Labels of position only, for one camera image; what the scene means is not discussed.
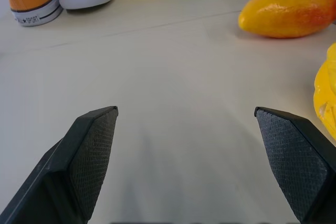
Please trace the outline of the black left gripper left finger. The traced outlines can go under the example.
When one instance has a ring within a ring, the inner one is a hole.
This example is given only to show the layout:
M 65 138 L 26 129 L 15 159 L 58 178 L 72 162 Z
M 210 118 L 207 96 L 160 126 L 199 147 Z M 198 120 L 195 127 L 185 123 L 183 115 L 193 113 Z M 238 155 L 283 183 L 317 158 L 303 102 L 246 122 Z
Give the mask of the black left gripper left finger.
M 109 106 L 76 118 L 0 214 L 0 224 L 87 224 L 107 173 L 118 114 Z

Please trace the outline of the yellow orange mango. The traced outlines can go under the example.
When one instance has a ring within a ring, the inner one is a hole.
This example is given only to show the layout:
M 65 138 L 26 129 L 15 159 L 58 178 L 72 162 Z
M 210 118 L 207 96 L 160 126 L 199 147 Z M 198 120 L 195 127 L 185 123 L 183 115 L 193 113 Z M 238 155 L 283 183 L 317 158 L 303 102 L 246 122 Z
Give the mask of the yellow orange mango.
M 271 38 L 299 38 L 336 20 L 336 0 L 250 0 L 238 18 L 240 29 Z

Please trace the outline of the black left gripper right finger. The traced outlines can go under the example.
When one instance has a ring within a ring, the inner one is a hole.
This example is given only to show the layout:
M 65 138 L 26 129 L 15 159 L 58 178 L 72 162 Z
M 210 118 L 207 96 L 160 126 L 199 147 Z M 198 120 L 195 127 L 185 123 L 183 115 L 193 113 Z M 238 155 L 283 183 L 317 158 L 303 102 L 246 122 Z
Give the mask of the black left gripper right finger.
M 269 165 L 301 224 L 336 224 L 336 147 L 307 119 L 257 107 Z

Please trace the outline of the yellow banana bunch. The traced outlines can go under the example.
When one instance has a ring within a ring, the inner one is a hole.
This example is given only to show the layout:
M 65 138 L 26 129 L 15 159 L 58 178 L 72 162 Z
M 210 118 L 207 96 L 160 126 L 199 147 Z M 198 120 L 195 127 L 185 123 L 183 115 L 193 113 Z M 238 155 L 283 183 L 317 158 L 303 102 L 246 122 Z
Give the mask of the yellow banana bunch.
M 336 141 L 336 42 L 314 80 L 313 105 L 317 117 Z

